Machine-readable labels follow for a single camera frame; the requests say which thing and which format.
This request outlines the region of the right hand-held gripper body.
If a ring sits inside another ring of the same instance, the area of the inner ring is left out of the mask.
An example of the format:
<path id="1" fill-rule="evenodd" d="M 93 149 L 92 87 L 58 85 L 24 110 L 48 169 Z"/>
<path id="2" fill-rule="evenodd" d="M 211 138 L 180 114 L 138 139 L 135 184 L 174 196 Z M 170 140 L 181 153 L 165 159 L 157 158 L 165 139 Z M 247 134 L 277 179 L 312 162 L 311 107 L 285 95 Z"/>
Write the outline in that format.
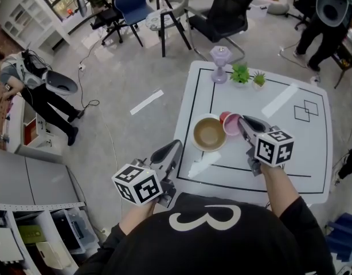
<path id="1" fill-rule="evenodd" d="M 292 156 L 295 137 L 285 130 L 265 131 L 256 136 L 255 143 L 246 152 L 248 165 L 254 176 L 261 174 L 260 166 L 279 167 L 287 163 Z"/>

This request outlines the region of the pink cup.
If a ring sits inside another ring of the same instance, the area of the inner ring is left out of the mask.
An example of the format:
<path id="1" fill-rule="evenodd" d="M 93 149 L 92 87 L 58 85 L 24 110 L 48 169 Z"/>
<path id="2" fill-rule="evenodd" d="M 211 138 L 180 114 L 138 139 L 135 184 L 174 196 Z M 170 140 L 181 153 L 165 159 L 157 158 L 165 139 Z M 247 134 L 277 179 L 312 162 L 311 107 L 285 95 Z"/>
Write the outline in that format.
<path id="1" fill-rule="evenodd" d="M 224 132 L 228 136 L 237 136 L 240 133 L 240 129 L 238 127 L 240 117 L 241 116 L 238 113 L 232 113 L 229 111 L 225 111 L 220 114 L 220 123 Z"/>

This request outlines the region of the person's left forearm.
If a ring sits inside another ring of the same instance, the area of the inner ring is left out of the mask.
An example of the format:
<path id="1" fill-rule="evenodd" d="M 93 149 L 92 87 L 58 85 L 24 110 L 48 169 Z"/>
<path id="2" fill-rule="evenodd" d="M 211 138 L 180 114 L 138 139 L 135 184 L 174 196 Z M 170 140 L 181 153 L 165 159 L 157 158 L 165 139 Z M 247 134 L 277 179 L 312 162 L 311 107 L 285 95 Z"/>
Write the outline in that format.
<path id="1" fill-rule="evenodd" d="M 119 227 L 122 232 L 125 235 L 129 235 L 129 233 L 132 232 L 137 225 L 152 216 L 158 200 L 158 198 L 155 198 L 144 205 L 134 206 L 119 222 Z"/>

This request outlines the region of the spiky small potted plant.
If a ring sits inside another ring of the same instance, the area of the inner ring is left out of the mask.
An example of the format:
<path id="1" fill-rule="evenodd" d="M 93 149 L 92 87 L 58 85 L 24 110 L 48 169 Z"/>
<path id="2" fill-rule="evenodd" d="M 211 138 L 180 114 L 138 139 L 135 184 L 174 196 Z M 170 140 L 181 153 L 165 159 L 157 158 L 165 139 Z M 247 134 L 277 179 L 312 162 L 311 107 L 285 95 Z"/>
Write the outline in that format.
<path id="1" fill-rule="evenodd" d="M 265 73 L 256 71 L 253 75 L 253 88 L 256 91 L 262 90 L 262 88 L 264 87 L 265 81 L 266 81 Z"/>

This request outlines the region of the clear plastic bin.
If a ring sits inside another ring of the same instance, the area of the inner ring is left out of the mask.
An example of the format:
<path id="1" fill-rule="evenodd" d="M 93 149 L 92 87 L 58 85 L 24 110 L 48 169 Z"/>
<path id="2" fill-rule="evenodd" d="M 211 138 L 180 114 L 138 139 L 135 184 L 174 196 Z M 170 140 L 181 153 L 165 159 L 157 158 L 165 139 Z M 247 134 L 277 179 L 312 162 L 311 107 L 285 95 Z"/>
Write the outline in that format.
<path id="1" fill-rule="evenodd" d="M 96 236 L 83 210 L 62 209 L 51 213 L 56 229 L 70 254 L 84 254 L 97 246 Z"/>

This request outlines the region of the dark side table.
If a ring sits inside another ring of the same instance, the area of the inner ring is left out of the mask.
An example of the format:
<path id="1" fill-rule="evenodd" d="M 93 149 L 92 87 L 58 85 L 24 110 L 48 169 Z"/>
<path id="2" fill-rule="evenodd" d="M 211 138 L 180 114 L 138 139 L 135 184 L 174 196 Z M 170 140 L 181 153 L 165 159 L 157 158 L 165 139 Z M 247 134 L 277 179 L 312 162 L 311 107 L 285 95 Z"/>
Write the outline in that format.
<path id="1" fill-rule="evenodd" d="M 352 28 L 349 29 L 346 37 L 339 44 L 337 51 L 332 56 L 332 59 L 340 67 L 341 73 L 334 89 L 341 83 L 345 72 L 352 69 Z"/>

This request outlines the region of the cream box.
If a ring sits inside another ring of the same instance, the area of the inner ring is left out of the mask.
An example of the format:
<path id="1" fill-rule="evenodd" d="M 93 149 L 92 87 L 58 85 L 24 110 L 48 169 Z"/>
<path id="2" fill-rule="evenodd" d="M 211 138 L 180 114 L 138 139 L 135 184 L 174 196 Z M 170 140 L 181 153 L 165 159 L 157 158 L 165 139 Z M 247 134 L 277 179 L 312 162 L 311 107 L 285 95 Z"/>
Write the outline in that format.
<path id="1" fill-rule="evenodd" d="M 37 242 L 36 248 L 46 266 L 50 268 L 63 270 L 72 264 L 63 243 L 60 241 Z"/>

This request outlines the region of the blue plastic crates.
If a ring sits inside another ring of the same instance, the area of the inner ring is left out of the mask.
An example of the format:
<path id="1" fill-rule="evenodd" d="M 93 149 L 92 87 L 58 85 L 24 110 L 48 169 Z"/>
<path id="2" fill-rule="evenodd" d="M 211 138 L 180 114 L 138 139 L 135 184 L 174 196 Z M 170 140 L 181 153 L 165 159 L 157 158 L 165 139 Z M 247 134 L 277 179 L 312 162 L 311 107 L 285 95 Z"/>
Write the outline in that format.
<path id="1" fill-rule="evenodd" d="M 352 214 L 343 213 L 336 221 L 328 222 L 331 229 L 326 235 L 330 252 L 342 262 L 352 261 Z"/>

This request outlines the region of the black mesh cantilever chair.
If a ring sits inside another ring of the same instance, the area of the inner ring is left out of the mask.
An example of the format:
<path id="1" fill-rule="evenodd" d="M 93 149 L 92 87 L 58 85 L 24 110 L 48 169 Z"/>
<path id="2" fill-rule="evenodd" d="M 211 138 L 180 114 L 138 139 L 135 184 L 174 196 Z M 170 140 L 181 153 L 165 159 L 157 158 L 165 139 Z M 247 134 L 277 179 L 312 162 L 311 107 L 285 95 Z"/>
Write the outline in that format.
<path id="1" fill-rule="evenodd" d="M 218 43 L 227 40 L 237 48 L 241 56 L 230 64 L 235 64 L 245 58 L 245 51 L 231 40 L 231 36 L 248 30 L 247 11 L 253 0 L 213 0 L 211 8 L 200 12 L 190 6 L 184 8 L 190 44 L 193 50 L 203 59 L 204 55 L 196 48 L 193 40 L 193 30 L 197 30 L 210 42 Z"/>

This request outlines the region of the grey bucket-shaped shell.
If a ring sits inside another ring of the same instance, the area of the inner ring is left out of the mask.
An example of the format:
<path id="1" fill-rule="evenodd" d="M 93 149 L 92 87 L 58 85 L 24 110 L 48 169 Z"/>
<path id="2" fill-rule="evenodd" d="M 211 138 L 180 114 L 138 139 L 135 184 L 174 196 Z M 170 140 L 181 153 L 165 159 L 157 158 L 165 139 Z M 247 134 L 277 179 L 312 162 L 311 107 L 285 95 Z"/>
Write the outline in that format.
<path id="1" fill-rule="evenodd" d="M 316 13 L 330 27 L 339 26 L 346 15 L 349 0 L 316 0 Z"/>
<path id="2" fill-rule="evenodd" d="M 69 96 L 78 91 L 77 84 L 69 77 L 58 72 L 48 70 L 43 76 L 46 89 L 62 96 Z"/>

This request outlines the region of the white storage rack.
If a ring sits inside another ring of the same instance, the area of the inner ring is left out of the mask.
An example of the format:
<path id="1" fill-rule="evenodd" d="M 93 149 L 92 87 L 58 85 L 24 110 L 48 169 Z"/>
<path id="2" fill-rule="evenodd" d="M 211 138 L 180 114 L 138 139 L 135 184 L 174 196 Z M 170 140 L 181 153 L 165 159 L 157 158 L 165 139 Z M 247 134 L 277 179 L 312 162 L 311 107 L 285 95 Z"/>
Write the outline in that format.
<path id="1" fill-rule="evenodd" d="M 66 208 L 66 210 L 79 209 L 85 211 L 84 207 L 85 203 L 79 202 L 76 207 Z M 0 210 L 0 227 L 10 228 L 12 230 L 15 241 L 24 258 L 23 261 L 14 263 L 3 263 L 0 261 L 0 275 L 74 275 L 79 266 L 97 251 L 100 246 L 100 241 L 98 241 L 95 248 L 88 250 L 84 254 L 70 254 L 64 245 L 51 216 L 51 213 L 55 213 L 59 210 L 62 209 L 30 211 Z M 36 244 L 24 244 L 18 230 L 18 226 L 21 225 L 39 225 L 42 228 L 47 242 L 62 242 L 64 249 L 67 251 L 69 258 L 71 259 L 71 266 L 63 270 L 53 269 L 46 266 L 36 248 Z"/>

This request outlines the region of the patterned seat cushion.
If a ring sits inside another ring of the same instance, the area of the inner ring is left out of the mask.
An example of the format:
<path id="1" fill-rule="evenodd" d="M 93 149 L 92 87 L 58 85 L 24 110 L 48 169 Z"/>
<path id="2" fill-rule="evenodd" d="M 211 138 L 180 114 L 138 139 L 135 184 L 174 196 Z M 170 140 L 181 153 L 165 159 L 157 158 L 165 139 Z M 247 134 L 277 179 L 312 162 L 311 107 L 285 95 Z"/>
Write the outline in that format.
<path id="1" fill-rule="evenodd" d="M 150 13 L 145 19 L 145 25 L 152 31 L 161 30 L 161 14 L 170 11 L 168 8 L 162 8 Z M 169 14 L 164 16 L 164 27 L 167 28 L 173 25 L 173 20 Z"/>

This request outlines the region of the white flat device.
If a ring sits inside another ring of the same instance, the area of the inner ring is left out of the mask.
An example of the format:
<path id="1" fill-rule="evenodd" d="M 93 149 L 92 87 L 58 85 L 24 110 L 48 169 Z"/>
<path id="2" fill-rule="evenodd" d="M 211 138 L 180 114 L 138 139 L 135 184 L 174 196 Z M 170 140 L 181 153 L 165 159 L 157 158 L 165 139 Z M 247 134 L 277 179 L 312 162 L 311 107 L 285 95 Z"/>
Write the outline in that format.
<path id="1" fill-rule="evenodd" d="M 0 261 L 3 263 L 14 263 L 23 260 L 24 258 L 15 241 L 12 230 L 0 227 Z"/>

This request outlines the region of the blue plastic chair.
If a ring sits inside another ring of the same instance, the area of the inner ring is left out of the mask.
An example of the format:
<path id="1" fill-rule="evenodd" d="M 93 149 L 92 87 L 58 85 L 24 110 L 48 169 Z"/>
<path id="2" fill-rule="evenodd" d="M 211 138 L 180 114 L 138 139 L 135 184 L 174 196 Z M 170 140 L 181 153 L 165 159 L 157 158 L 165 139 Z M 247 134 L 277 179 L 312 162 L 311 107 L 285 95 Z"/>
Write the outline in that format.
<path id="1" fill-rule="evenodd" d="M 145 20 L 154 9 L 147 4 L 147 0 L 114 0 L 114 4 L 122 13 L 126 25 L 131 28 L 141 47 L 143 47 L 142 41 L 135 30 L 135 25 Z"/>

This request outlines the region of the white cubby shelf cabinet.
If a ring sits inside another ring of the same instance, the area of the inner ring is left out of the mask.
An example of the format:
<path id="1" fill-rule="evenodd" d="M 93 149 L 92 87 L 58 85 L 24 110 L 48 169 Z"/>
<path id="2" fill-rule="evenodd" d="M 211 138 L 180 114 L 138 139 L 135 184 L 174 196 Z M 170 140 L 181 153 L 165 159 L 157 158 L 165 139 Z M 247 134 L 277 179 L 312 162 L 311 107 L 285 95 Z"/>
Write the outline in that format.
<path id="1" fill-rule="evenodd" d="M 62 22 L 44 0 L 0 0 L 0 26 L 21 48 L 52 62 L 54 46 L 70 43 Z"/>

